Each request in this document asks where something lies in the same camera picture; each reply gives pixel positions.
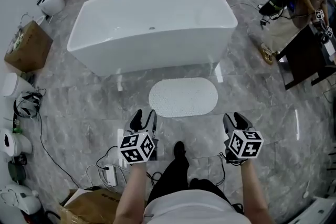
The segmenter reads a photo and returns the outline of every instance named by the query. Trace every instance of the leg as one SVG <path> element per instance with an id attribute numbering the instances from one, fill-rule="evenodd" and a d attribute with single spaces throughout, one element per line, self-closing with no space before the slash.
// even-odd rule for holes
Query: leg
<path id="1" fill-rule="evenodd" d="M 220 198 L 226 200 L 230 204 L 230 202 L 228 201 L 224 193 L 208 179 L 198 180 L 197 178 L 194 178 L 193 180 L 191 180 L 189 188 L 190 189 L 201 189 L 201 190 L 214 193 L 220 196 Z"/>
<path id="2" fill-rule="evenodd" d="M 164 171 L 159 181 L 153 187 L 152 192 L 149 195 L 147 204 L 149 204 L 152 200 L 162 197 L 164 195 L 188 189 L 187 172 L 189 168 L 189 162 L 185 157 L 184 153 L 185 151 L 183 145 L 183 154 L 175 154 L 175 160 L 171 162 L 171 164 Z"/>
<path id="3" fill-rule="evenodd" d="M 290 17 L 288 10 L 282 13 L 282 16 Z M 301 31 L 292 20 L 280 17 L 271 23 L 264 39 L 264 45 L 271 53 L 282 51 Z"/>

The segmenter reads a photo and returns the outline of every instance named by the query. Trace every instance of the cardboard box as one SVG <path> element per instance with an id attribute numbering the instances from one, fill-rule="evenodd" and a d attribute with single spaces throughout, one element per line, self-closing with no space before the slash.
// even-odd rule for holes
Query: cardboard box
<path id="1" fill-rule="evenodd" d="M 6 53 L 4 60 L 22 72 L 44 66 L 53 40 L 33 20 L 23 29 L 23 39 L 16 50 Z"/>
<path id="2" fill-rule="evenodd" d="M 112 224 L 121 195 L 99 189 L 78 196 L 61 207 L 61 224 Z"/>

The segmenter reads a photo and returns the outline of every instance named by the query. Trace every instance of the freestanding bathtub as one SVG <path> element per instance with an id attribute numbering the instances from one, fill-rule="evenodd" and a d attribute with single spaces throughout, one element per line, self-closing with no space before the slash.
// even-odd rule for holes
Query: freestanding bathtub
<path id="1" fill-rule="evenodd" d="M 89 0 L 67 49 L 98 76 L 218 62 L 236 26 L 225 0 Z"/>

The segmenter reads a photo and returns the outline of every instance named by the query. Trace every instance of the black shoe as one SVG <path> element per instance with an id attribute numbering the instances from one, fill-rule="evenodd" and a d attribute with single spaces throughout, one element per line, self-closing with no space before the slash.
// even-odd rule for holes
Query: black shoe
<path id="1" fill-rule="evenodd" d="M 185 155 L 184 144 L 182 141 L 178 141 L 174 146 L 174 156 L 176 158 L 180 158 Z"/>

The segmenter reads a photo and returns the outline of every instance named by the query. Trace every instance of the white cable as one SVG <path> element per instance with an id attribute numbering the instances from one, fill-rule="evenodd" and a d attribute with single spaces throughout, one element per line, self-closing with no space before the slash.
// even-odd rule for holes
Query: white cable
<path id="1" fill-rule="evenodd" d="M 126 180 L 126 177 L 125 177 L 123 171 L 126 171 L 126 172 L 130 172 L 130 171 L 129 171 L 129 170 L 126 170 L 126 169 L 123 169 L 123 168 L 119 167 L 118 165 L 114 165 L 114 164 L 108 164 L 108 165 L 111 165 L 111 166 L 113 166 L 113 167 L 115 167 L 115 168 L 118 168 L 118 169 L 120 170 L 121 174 L 122 174 L 122 177 L 123 177 L 123 179 L 124 179 L 124 181 L 125 181 L 125 184 L 127 184 L 127 180 Z M 94 166 L 94 167 L 97 169 L 98 176 L 99 176 L 101 182 L 103 183 L 104 187 L 105 187 L 106 189 L 108 189 L 108 190 L 113 189 L 112 191 L 113 191 L 113 192 L 116 192 L 116 188 L 115 188 L 115 187 L 112 187 L 112 186 L 110 186 L 110 185 L 108 184 L 108 182 L 107 182 L 107 180 L 106 180 L 106 178 L 105 178 L 105 174 L 104 174 L 104 171 L 105 171 L 105 170 L 102 169 L 101 172 L 99 172 L 99 167 L 98 167 L 97 165 L 95 165 L 95 164 L 91 164 L 91 165 L 89 165 L 89 166 L 86 168 L 86 170 L 85 170 L 85 174 L 86 174 L 86 176 L 88 177 L 88 179 L 89 179 L 89 181 L 90 181 L 91 187 L 93 187 L 93 183 L 92 183 L 91 178 L 90 178 L 89 175 L 88 175 L 88 169 L 89 169 L 91 166 Z"/>

